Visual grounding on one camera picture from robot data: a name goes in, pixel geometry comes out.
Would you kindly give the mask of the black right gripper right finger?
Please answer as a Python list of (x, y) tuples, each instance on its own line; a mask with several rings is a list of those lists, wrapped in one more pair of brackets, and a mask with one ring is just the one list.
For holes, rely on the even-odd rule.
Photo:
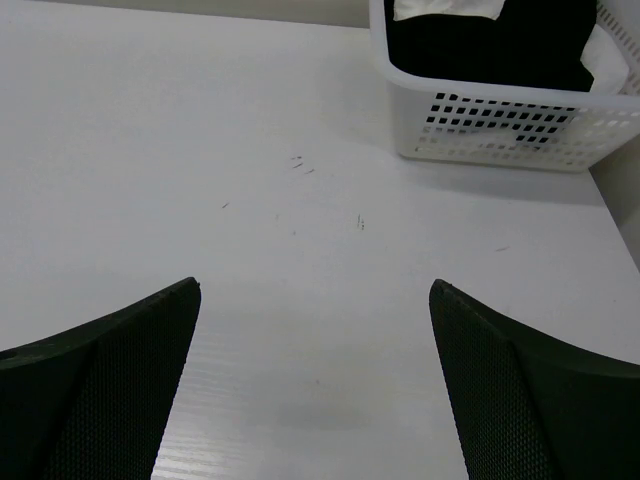
[(638, 365), (556, 339), (441, 279), (429, 308), (469, 478), (638, 478)]

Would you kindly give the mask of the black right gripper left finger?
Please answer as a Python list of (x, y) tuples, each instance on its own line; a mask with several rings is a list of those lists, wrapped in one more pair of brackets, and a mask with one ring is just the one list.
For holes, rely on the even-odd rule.
[(2, 478), (150, 478), (200, 306), (186, 278), (2, 351)]

